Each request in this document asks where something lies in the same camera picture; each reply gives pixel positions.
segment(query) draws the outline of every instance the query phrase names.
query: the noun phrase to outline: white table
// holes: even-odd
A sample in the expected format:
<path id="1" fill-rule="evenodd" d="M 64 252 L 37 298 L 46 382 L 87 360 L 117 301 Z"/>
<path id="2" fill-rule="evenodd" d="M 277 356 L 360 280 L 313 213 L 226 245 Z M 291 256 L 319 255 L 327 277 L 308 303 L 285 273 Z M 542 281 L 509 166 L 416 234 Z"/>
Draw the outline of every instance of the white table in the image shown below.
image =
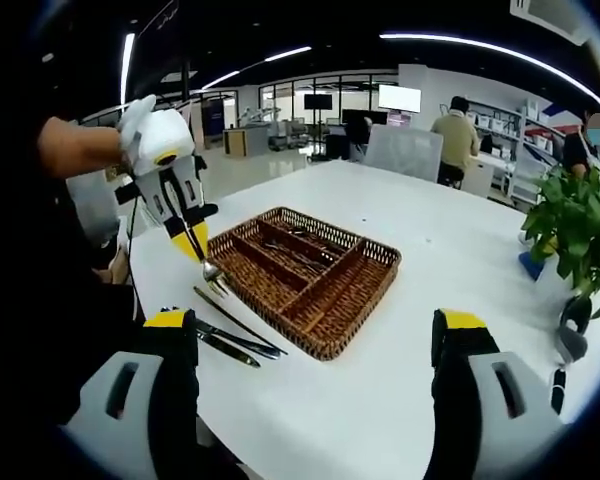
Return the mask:
<path id="1" fill-rule="evenodd" d="M 550 319 L 518 264 L 523 215 L 415 178 L 333 161 L 218 202 L 212 235 L 284 205 L 398 248 L 398 276 L 347 349 L 321 363 L 269 328 L 235 296 L 225 308 L 289 351 L 261 369 L 200 344 L 199 413 L 238 458 L 266 480 L 422 478 L 434 438 L 431 320 L 440 307 L 473 312 L 501 350 L 547 382 L 556 367 Z M 148 316 L 193 307 L 244 335 L 192 290 L 199 268 L 163 229 L 134 239 L 132 268 Z M 573 419 L 600 381 L 600 321 L 589 353 L 567 379 Z"/>

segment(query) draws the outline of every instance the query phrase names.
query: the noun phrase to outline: window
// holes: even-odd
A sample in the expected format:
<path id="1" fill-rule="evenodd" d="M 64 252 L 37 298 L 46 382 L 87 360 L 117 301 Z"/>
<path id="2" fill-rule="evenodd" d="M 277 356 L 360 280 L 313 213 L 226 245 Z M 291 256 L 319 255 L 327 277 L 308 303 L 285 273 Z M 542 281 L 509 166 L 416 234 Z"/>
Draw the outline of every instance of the window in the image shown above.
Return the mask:
<path id="1" fill-rule="evenodd" d="M 319 77 L 316 78 L 316 94 L 331 95 L 331 109 L 316 112 L 316 121 L 322 119 L 322 123 L 327 123 L 327 119 L 340 118 L 340 95 L 339 95 L 340 77 Z"/>
<path id="2" fill-rule="evenodd" d="M 293 88 L 291 82 L 276 85 L 276 108 L 279 108 L 278 121 L 293 118 Z"/>
<path id="3" fill-rule="evenodd" d="M 222 92 L 224 107 L 224 128 L 237 127 L 236 92 Z"/>
<path id="4" fill-rule="evenodd" d="M 369 75 L 342 76 L 342 110 L 369 110 L 371 87 Z"/>
<path id="5" fill-rule="evenodd" d="M 260 108 L 275 108 L 276 99 L 275 99 L 275 86 L 269 85 L 267 87 L 262 87 L 260 89 Z M 269 113 L 262 118 L 265 122 L 270 122 L 273 120 L 273 115 Z"/>
<path id="6" fill-rule="evenodd" d="M 304 123 L 313 124 L 313 110 L 304 109 L 304 96 L 313 93 L 313 78 L 296 80 L 293 89 L 293 118 L 303 118 Z"/>

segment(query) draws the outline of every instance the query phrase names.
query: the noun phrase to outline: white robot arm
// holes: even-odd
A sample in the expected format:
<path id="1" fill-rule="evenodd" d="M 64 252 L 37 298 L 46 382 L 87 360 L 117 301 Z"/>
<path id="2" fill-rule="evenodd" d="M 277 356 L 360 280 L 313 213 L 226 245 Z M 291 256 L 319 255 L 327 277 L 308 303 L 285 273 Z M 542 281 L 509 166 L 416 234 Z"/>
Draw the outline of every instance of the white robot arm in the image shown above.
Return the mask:
<path id="1" fill-rule="evenodd" d="M 153 111 L 156 97 L 133 102 L 118 125 L 120 143 L 129 157 L 134 182 L 147 208 L 179 246 L 186 236 L 194 258 L 206 257 L 206 217 L 218 207 L 205 204 L 199 171 L 206 168 L 194 155 L 195 144 L 183 117 L 174 109 Z M 200 238 L 196 231 L 204 232 Z"/>

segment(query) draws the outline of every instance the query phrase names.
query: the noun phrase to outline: cutlery tray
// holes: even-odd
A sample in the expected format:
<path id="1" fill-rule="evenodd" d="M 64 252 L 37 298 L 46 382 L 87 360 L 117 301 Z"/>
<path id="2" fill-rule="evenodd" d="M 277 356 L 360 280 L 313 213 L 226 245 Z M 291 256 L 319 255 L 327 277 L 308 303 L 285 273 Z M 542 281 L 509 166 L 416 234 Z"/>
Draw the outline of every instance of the cutlery tray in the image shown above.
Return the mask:
<path id="1" fill-rule="evenodd" d="M 337 357 L 396 276 L 400 252 L 284 207 L 209 241 L 227 286 L 318 360 Z"/>

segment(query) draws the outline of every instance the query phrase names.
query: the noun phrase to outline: monitor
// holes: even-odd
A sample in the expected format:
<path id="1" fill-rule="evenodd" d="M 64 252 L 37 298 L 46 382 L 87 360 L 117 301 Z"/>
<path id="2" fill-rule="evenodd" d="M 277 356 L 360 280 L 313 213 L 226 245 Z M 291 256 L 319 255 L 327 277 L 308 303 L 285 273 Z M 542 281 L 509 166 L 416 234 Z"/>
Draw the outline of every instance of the monitor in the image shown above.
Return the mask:
<path id="1" fill-rule="evenodd" d="M 422 91 L 417 88 L 380 85 L 378 107 L 420 113 Z"/>
<path id="2" fill-rule="evenodd" d="M 331 95 L 306 94 L 304 96 L 305 110 L 331 110 L 332 108 Z"/>
<path id="3" fill-rule="evenodd" d="M 368 117 L 372 123 L 386 125 L 387 112 L 374 112 L 371 110 L 354 110 L 351 108 L 342 109 L 342 123 L 351 123 L 360 118 Z"/>

